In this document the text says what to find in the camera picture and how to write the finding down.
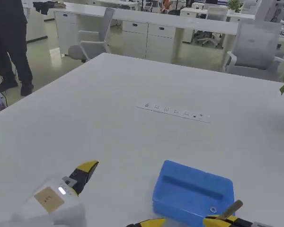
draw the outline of label sticker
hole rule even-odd
[[[48,213],[54,212],[64,204],[64,200],[50,187],[43,189],[34,197]]]

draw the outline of blue plastic tray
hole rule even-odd
[[[221,214],[233,204],[232,181],[167,160],[152,201],[155,213],[202,227],[205,216]]]

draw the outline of gray chair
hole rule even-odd
[[[72,59],[85,62],[101,53],[111,53],[107,44],[107,34],[114,13],[114,9],[106,8],[99,32],[79,31],[79,45],[71,46],[68,55]]]
[[[208,8],[208,10],[207,10],[207,17],[206,17],[206,19],[208,19],[208,20],[225,21],[226,17],[227,17],[227,12],[228,12],[228,8],[226,8],[226,7],[210,6]],[[202,46],[205,43],[207,43],[207,42],[213,43],[215,45],[215,47],[218,47],[220,45],[220,43],[216,39],[213,39],[213,34],[212,33],[205,32],[205,35],[206,34],[209,37],[197,39],[197,42],[204,41],[202,43]]]
[[[245,14],[256,14],[256,4],[255,1],[245,1],[243,2],[241,13]]]
[[[259,20],[239,22],[233,50],[227,52],[229,59],[223,64],[223,71],[241,76],[284,80],[272,73],[271,66],[284,59],[276,57],[281,24]]]

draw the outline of led light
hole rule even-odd
[[[59,189],[59,191],[61,192],[62,195],[66,194],[66,191],[62,187],[59,187],[58,189]]]

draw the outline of black shoe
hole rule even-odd
[[[33,92],[34,85],[32,84],[22,84],[21,87],[21,96],[28,96]]]
[[[0,92],[4,92],[7,89],[13,88],[13,87],[18,87],[18,83],[15,79],[4,79],[0,83]]]

